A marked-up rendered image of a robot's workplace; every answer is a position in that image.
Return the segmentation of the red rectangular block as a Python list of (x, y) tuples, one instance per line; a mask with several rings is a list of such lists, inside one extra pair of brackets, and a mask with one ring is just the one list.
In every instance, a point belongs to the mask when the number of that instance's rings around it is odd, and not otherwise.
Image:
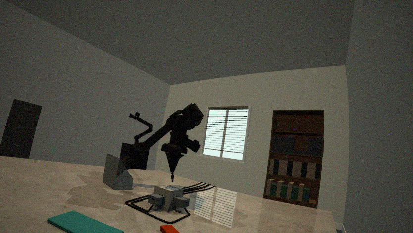
[(162, 225), (160, 226), (160, 230), (163, 233), (180, 233), (174, 226), (172, 225)]

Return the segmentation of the flat teal rectangular block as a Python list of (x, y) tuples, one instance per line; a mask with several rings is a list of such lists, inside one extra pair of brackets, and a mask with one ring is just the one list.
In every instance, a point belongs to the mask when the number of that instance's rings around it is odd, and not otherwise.
[(47, 222), (68, 233), (124, 233), (124, 231), (99, 222), (75, 210), (53, 216)]

